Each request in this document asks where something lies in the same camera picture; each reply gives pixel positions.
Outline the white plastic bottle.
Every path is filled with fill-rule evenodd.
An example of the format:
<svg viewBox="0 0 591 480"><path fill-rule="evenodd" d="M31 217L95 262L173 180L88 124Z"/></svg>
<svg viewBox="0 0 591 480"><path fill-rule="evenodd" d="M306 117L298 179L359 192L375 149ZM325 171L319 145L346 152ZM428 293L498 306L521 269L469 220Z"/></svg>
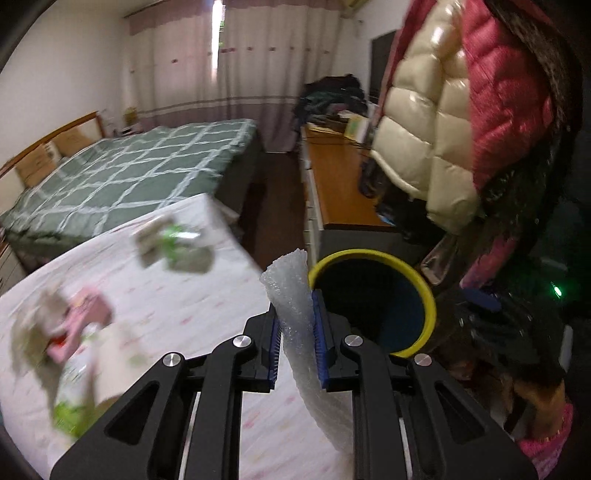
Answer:
<svg viewBox="0 0 591 480"><path fill-rule="evenodd" d="M132 240L142 266L147 267L157 260L161 233L173 223L171 215L158 215L133 231Z"/></svg>

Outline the green plastic snack bag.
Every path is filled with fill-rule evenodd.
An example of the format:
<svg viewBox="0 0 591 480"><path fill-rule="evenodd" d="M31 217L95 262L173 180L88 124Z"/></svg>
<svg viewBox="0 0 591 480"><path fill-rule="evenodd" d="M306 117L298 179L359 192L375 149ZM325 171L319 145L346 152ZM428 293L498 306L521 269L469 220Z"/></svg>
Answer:
<svg viewBox="0 0 591 480"><path fill-rule="evenodd" d="M96 323L84 328L79 346L62 368L55 396L53 426L75 439L93 423L96 340L100 330Z"/></svg>

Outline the wooden headboard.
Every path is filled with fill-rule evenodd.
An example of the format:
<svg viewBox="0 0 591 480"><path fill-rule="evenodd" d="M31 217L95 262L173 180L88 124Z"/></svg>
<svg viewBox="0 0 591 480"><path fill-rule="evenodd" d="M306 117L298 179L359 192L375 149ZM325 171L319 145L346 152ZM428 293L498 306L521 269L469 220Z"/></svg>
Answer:
<svg viewBox="0 0 591 480"><path fill-rule="evenodd" d="M13 170L15 168L15 166L24 159L25 156L27 156L28 154L30 154L31 152L33 152L37 147L39 147L42 144L46 144L47 142L53 140L56 136L74 128L74 127L78 127L80 125L83 125L89 121L94 121L98 131L99 131L99 137L100 138L105 138L105 129L103 126L103 121L102 118L99 114L98 111L94 111L91 112L89 114L86 114L82 117L79 117L59 128L57 128L56 130L52 131L51 133L45 135L44 137L42 137L41 139L37 140L36 142L34 142L33 144L31 144L30 146L28 146L27 148L25 148L23 151L21 151L19 154L17 154L15 157L13 157L12 159L10 159L8 162L6 162L0 169L0 178L3 178L5 175L7 175L11 170Z"/></svg>

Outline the brown pillow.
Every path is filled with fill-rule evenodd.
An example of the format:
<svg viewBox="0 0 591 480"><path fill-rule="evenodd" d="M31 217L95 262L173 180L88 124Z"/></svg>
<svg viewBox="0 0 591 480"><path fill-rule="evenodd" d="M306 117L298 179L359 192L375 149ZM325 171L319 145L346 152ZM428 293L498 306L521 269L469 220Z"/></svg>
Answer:
<svg viewBox="0 0 591 480"><path fill-rule="evenodd" d="M39 185L56 168L57 163L46 144L36 147L15 166L20 180L27 188Z"/></svg>
<svg viewBox="0 0 591 480"><path fill-rule="evenodd" d="M95 140L86 136L78 127L73 127L55 136L52 142L62 156L72 157L79 151L93 145Z"/></svg>

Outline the wicker basket on bedside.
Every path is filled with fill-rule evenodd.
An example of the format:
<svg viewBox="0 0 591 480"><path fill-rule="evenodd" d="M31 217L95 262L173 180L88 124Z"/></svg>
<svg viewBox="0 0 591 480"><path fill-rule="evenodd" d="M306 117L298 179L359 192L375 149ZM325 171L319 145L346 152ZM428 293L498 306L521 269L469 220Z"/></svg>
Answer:
<svg viewBox="0 0 591 480"><path fill-rule="evenodd" d="M127 127L131 127L138 122L138 113L135 107L128 107L123 113L123 119Z"/></svg>

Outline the white foam wrap sheet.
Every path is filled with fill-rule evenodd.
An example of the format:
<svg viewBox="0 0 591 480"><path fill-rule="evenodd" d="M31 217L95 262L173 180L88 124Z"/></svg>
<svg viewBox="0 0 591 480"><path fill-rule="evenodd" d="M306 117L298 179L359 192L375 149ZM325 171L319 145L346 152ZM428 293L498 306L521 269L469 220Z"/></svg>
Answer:
<svg viewBox="0 0 591 480"><path fill-rule="evenodd" d="M314 305L308 284L308 252L303 249L273 261L260 276L276 309L283 333L283 351L295 385L311 418L343 454L353 453L353 407L348 393L322 389L315 357Z"/></svg>

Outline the cream puffer jacket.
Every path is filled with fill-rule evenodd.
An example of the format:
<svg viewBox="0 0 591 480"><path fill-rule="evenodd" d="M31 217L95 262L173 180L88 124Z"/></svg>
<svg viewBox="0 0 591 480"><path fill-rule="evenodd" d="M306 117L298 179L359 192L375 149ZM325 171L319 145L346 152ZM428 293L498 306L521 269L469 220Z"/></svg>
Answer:
<svg viewBox="0 0 591 480"><path fill-rule="evenodd" d="M478 211L462 1L415 1L394 52L372 156L391 182L458 234Z"/></svg>

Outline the yellow rimmed trash bin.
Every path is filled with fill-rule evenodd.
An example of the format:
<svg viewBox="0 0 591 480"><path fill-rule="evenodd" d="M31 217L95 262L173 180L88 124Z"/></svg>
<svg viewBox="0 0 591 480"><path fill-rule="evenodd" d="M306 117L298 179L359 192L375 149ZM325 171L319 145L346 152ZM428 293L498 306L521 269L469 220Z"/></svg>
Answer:
<svg viewBox="0 0 591 480"><path fill-rule="evenodd" d="M353 333L401 358L419 353L432 336L437 307L427 282L409 264L377 250L346 249L315 264L311 289L325 308L345 317Z"/></svg>

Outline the green plaid bed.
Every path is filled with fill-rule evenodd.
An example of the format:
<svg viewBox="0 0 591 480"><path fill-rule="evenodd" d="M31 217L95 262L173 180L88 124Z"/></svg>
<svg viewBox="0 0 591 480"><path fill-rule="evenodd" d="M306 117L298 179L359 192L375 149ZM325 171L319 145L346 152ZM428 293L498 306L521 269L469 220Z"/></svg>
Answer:
<svg viewBox="0 0 591 480"><path fill-rule="evenodd" d="M1 216L19 256L52 260L130 220L201 193L235 213L263 151L252 119L156 127L64 159Z"/></svg>

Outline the green clear jar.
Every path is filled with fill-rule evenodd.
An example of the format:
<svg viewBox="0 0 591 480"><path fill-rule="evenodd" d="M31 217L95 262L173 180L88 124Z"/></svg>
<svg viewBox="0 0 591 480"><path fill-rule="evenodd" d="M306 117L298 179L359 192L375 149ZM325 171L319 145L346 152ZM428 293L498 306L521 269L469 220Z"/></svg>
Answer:
<svg viewBox="0 0 591 480"><path fill-rule="evenodd" d="M211 269L214 251L204 230L172 224L159 234L160 251L170 269L205 273Z"/></svg>

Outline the black television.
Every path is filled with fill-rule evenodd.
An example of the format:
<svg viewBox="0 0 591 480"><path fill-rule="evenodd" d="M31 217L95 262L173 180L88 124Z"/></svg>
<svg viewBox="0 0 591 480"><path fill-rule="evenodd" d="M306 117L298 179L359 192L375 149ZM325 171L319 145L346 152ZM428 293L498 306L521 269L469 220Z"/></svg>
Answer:
<svg viewBox="0 0 591 480"><path fill-rule="evenodd" d="M396 33L397 30L393 30L374 38L370 43L369 100L374 104L379 103L382 82Z"/></svg>

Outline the wooden low cabinet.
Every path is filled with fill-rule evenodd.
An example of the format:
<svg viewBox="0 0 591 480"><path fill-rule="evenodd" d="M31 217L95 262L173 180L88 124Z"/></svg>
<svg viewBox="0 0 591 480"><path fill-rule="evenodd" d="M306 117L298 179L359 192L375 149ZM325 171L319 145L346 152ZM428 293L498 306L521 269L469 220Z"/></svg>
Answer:
<svg viewBox="0 0 591 480"><path fill-rule="evenodd" d="M301 128L304 241L310 266L346 249L405 254L402 236L380 220L373 201L359 191L362 152L341 134L310 124Z"/></svg>

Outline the clothes pile by curtain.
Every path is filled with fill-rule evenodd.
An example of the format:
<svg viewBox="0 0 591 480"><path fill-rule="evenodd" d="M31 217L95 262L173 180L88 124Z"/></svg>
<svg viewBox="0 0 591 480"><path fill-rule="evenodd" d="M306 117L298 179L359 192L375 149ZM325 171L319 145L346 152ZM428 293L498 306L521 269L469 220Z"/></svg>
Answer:
<svg viewBox="0 0 591 480"><path fill-rule="evenodd" d="M304 84L294 106L294 121L300 128L318 116L335 115L349 110L366 115L368 111L365 92L353 74L325 76L321 80Z"/></svg>

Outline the pink strawberry milk carton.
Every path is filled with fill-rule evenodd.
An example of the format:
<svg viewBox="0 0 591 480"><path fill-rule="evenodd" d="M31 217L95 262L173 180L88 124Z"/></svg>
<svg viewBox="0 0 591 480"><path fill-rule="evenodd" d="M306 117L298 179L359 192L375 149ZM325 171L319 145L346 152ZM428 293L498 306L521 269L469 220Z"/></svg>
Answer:
<svg viewBox="0 0 591 480"><path fill-rule="evenodd" d="M50 337L46 348L48 357L63 365L80 346L84 329L96 324L99 328L111 323L112 309L99 291L83 288L68 302L68 309L57 334Z"/></svg>

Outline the left brown pillow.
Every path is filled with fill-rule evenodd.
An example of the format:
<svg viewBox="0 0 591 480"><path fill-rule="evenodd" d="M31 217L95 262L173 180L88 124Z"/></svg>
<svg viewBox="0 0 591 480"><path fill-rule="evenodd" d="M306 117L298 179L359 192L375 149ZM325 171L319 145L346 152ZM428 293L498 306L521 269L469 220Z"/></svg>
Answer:
<svg viewBox="0 0 591 480"><path fill-rule="evenodd" d="M20 180L27 188L39 185L56 168L57 163L46 144L36 147L15 166Z"/></svg>

